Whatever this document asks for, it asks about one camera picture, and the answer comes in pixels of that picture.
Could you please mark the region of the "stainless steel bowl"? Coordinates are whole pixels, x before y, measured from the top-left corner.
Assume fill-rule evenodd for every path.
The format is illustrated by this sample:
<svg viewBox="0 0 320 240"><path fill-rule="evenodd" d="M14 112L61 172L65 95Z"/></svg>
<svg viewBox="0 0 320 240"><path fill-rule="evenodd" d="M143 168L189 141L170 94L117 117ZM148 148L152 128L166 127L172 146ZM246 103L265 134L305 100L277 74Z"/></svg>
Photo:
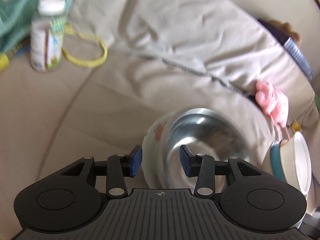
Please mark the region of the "stainless steel bowl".
<svg viewBox="0 0 320 240"><path fill-rule="evenodd" d="M188 178L180 164L181 145L194 155L207 154L218 161L235 156L256 165L258 160L244 133L224 116L207 108L183 109L169 118L161 135L157 172L163 188L195 188L196 178Z"/></svg>

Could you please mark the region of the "blue enamel white bowl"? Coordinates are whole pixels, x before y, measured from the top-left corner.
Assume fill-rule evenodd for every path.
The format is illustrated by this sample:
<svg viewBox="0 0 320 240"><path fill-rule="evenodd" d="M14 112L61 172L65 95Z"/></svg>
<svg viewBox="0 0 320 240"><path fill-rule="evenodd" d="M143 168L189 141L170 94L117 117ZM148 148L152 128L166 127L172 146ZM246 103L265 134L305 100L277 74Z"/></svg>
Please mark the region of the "blue enamel white bowl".
<svg viewBox="0 0 320 240"><path fill-rule="evenodd" d="M274 142L270 148L270 163L273 175L283 182L286 182L283 167L280 159L280 142Z"/></svg>

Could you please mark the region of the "yellow rimmed white bowl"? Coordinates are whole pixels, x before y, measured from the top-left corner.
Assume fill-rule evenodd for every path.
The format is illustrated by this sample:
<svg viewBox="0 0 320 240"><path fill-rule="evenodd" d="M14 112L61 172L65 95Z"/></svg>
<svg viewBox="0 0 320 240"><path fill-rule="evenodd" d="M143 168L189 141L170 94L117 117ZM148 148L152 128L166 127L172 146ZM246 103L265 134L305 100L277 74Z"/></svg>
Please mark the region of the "yellow rimmed white bowl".
<svg viewBox="0 0 320 240"><path fill-rule="evenodd" d="M286 182L300 190L295 162L294 140L292 138L281 141L279 154Z"/></svg>

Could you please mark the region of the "white plastic printed bowl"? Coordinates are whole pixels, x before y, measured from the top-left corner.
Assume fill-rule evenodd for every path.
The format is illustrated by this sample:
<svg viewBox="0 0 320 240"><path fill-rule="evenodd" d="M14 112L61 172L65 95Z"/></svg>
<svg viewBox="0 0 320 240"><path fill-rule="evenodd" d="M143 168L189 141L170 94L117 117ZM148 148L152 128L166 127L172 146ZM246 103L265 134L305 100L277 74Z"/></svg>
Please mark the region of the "white plastic printed bowl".
<svg viewBox="0 0 320 240"><path fill-rule="evenodd" d="M311 186L312 167L306 140L301 132L296 132L287 145L292 155L295 185L302 194L307 195Z"/></svg>

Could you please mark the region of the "pink plush toy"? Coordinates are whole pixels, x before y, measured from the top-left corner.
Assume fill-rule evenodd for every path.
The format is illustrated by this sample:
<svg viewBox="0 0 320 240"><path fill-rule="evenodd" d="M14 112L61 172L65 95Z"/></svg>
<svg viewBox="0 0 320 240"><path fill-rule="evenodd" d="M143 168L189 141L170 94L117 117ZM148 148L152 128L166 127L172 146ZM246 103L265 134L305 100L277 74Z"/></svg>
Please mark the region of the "pink plush toy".
<svg viewBox="0 0 320 240"><path fill-rule="evenodd" d="M273 124L284 128L289 116L289 100L287 96L266 81L258 81L255 85L255 100Z"/></svg>

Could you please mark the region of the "yellow white clip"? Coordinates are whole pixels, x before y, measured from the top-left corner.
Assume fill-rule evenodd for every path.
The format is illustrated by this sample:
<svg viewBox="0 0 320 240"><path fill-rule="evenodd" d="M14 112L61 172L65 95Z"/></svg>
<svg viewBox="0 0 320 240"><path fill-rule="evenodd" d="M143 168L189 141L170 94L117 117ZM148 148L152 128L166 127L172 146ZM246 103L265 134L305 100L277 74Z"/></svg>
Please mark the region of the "yellow white clip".
<svg viewBox="0 0 320 240"><path fill-rule="evenodd" d="M300 126L299 122L296 120L291 124L290 127L294 133L302 132L302 127Z"/></svg>

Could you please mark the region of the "grey sofa cover cloth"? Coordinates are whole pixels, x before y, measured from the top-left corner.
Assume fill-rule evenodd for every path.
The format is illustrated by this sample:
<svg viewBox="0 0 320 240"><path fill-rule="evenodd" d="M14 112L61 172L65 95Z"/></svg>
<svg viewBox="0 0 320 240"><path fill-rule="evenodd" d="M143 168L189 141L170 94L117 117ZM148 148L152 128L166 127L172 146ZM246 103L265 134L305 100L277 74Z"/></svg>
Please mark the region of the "grey sofa cover cloth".
<svg viewBox="0 0 320 240"><path fill-rule="evenodd" d="M289 122L300 123L311 155L311 206L319 207L315 93L248 13L230 0L73 0L69 22L100 36L108 58L94 69L62 60L39 73L24 54L1 74L1 224L16 221L24 187L84 155L125 153L160 116L187 107L223 114L261 163L292 130L246 97L258 80L289 98Z"/></svg>

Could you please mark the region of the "dark blue striped book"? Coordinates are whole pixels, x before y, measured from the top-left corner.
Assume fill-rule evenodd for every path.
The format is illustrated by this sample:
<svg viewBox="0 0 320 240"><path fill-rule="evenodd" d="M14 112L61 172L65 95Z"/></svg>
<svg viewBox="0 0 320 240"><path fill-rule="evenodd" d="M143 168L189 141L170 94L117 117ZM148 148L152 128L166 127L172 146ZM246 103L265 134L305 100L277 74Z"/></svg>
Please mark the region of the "dark blue striped book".
<svg viewBox="0 0 320 240"><path fill-rule="evenodd" d="M313 70L303 55L302 51L299 49L298 44L289 36L289 34L284 33L272 24L267 23L265 20L258 19L258 22L263 25L276 39L277 41L287 50L290 56L295 60L296 64L303 72L303 74L312 80L314 77Z"/></svg>

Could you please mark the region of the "white capped plastic bottle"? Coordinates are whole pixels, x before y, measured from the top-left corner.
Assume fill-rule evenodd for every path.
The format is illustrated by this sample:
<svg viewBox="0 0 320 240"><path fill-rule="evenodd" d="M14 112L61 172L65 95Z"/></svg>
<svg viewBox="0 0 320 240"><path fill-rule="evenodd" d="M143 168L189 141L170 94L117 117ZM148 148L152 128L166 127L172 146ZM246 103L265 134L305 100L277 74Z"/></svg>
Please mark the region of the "white capped plastic bottle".
<svg viewBox="0 0 320 240"><path fill-rule="evenodd" d="M66 0L39 0L30 32L30 59L36 71L48 72L60 63L66 21Z"/></svg>

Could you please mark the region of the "brown plush toy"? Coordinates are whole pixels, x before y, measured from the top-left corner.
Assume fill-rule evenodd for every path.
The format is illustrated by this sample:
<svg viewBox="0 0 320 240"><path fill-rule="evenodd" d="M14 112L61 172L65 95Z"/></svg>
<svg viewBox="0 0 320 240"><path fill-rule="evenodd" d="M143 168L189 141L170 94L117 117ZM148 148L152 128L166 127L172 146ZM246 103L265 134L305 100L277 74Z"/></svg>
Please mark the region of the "brown plush toy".
<svg viewBox="0 0 320 240"><path fill-rule="evenodd" d="M284 34L288 35L295 42L297 47L301 46L302 37L299 35L299 33L294 31L293 26L289 22L269 20L268 23L276 27L279 31L282 31Z"/></svg>

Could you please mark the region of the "teal green cloth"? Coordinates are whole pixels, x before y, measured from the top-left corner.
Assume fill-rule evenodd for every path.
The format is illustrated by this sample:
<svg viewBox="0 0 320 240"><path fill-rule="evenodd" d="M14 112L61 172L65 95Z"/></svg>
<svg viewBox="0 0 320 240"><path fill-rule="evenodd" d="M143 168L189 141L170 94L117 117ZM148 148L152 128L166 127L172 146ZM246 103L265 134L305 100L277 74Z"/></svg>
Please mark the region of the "teal green cloth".
<svg viewBox="0 0 320 240"><path fill-rule="evenodd" d="M65 0L69 13L72 0ZM39 0L1 0L1 53L6 54L30 35L33 16Z"/></svg>

